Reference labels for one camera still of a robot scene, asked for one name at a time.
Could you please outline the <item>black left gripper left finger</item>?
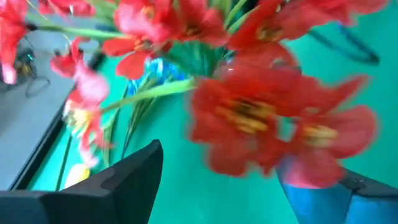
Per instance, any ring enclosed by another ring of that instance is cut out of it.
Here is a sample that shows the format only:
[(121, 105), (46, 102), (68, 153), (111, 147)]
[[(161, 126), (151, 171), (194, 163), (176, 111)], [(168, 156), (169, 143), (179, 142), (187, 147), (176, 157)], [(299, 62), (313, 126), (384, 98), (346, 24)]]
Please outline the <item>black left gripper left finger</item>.
[(1, 192), (3, 224), (147, 224), (162, 176), (159, 140), (57, 192)]

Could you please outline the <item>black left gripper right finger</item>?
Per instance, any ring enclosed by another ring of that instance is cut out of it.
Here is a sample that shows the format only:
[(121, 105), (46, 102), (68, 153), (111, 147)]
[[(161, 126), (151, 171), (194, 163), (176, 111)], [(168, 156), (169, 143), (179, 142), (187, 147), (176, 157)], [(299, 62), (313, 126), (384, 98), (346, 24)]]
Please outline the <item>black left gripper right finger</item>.
[(300, 189), (277, 176), (295, 213), (305, 224), (397, 224), (397, 189), (346, 170), (346, 176), (328, 189)]

